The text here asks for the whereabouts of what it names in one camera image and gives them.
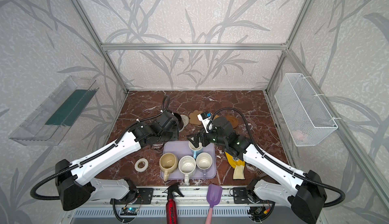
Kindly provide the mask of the black mug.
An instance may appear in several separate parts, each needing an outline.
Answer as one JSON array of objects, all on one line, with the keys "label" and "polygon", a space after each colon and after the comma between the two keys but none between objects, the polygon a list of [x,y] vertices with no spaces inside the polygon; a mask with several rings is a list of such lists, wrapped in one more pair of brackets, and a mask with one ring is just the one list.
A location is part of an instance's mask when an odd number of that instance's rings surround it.
[{"label": "black mug", "polygon": [[181,117],[181,115],[179,115],[178,113],[173,113],[173,115],[177,118],[178,120],[178,123],[177,123],[177,128],[178,128],[178,131],[181,132],[184,128],[184,122],[183,122],[183,119]]}]

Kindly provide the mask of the cork flower-shaped coaster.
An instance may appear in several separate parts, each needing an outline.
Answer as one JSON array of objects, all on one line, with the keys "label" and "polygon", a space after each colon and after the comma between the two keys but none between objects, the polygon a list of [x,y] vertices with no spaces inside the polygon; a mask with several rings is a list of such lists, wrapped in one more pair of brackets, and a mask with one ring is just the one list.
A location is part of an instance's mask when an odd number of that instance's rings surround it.
[{"label": "cork flower-shaped coaster", "polygon": [[189,123],[193,125],[202,125],[202,122],[198,119],[198,115],[203,113],[203,111],[195,110],[191,113],[189,113]]}]

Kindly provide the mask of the colourful woven round coaster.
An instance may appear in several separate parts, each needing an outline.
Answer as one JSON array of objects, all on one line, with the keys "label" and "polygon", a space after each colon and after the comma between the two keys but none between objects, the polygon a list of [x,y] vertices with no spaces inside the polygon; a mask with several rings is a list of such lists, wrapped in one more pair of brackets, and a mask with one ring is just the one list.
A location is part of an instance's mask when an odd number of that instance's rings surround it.
[{"label": "colourful woven round coaster", "polygon": [[186,115],[181,115],[181,118],[182,118],[184,127],[186,127],[189,124],[189,117]]}]

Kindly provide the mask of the large round wooden coaster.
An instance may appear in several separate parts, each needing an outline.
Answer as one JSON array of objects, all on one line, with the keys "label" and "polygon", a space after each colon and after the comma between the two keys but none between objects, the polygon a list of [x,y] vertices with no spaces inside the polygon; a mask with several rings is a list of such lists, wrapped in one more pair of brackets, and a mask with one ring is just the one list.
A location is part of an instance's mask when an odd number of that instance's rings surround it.
[{"label": "large round wooden coaster", "polygon": [[232,124],[233,128],[237,128],[238,127],[239,121],[238,121],[238,119],[236,117],[234,117],[232,115],[227,115],[226,119]]}]

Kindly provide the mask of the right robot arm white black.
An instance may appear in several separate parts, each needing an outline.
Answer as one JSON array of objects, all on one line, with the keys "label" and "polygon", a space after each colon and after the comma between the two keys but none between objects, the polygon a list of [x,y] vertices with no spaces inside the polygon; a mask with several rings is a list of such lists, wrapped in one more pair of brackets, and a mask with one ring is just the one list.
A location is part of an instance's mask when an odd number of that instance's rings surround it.
[{"label": "right robot arm white black", "polygon": [[322,183],[314,171],[304,172],[265,152],[254,142],[252,134],[248,137],[238,135],[225,117],[216,117],[209,112],[195,116],[204,127],[198,133],[187,136],[195,147],[209,144],[223,146],[233,158],[255,166],[276,181],[253,181],[252,193],[258,199],[291,208],[307,224],[315,224],[323,208],[336,206],[345,200],[344,191]]}]

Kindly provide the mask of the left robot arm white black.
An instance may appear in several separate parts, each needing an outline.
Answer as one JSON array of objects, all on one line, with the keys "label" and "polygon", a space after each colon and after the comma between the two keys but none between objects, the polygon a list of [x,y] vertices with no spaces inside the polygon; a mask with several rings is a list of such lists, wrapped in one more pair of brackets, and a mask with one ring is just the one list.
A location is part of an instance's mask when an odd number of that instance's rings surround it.
[{"label": "left robot arm white black", "polygon": [[169,110],[170,97],[164,96],[158,115],[138,120],[127,127],[110,144],[95,152],[74,160],[61,160],[55,173],[38,182],[30,191],[36,200],[60,200],[63,210],[69,211],[84,203],[100,199],[127,200],[131,192],[131,181],[102,180],[96,176],[122,158],[159,142],[169,142],[179,135],[178,119]]}]

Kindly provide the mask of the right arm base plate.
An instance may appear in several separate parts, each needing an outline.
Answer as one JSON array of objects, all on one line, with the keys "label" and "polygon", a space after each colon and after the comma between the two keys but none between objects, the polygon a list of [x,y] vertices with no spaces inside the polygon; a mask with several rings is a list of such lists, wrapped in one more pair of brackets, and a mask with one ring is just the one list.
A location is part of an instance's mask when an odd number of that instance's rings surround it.
[{"label": "right arm base plate", "polygon": [[252,190],[243,187],[230,189],[230,195],[233,197],[235,204],[256,204],[260,202],[260,199]]}]

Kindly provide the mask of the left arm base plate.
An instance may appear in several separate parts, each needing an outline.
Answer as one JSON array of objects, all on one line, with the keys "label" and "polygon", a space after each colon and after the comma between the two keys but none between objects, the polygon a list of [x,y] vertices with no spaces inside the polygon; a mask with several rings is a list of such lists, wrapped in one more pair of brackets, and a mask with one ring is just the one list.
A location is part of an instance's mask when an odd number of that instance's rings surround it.
[{"label": "left arm base plate", "polygon": [[153,188],[131,189],[129,193],[121,200],[120,204],[151,204],[153,197]]}]

